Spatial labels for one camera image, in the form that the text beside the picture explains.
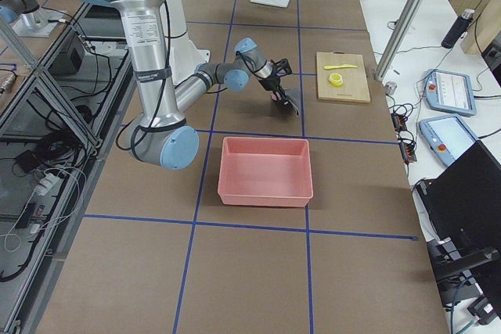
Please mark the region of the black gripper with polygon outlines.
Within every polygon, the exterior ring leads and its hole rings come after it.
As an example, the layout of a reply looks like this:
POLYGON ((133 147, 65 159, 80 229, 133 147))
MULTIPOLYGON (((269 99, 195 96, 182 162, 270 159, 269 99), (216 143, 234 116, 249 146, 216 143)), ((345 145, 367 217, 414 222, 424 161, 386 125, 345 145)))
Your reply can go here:
POLYGON ((283 97, 280 94, 282 88, 280 86, 280 77, 276 75, 272 75, 266 78, 262 78, 259 80, 261 86, 267 91, 271 92, 270 96, 272 101, 274 102, 282 102, 283 97))

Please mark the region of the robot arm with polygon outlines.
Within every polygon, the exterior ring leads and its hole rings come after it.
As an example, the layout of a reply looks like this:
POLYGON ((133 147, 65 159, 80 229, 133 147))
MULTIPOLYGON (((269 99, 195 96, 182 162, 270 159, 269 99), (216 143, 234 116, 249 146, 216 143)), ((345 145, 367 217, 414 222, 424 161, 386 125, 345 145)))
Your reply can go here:
POLYGON ((250 77, 256 77, 276 102, 292 102, 280 84, 280 78, 291 72, 287 59, 267 59, 250 38, 236 45, 232 63, 202 63, 180 84, 174 84, 168 0, 80 1, 115 8, 121 15, 142 103, 142 114, 131 122, 121 148, 138 161, 169 170, 189 166, 200 141, 196 130, 187 125, 184 112, 216 84, 239 92, 250 77))

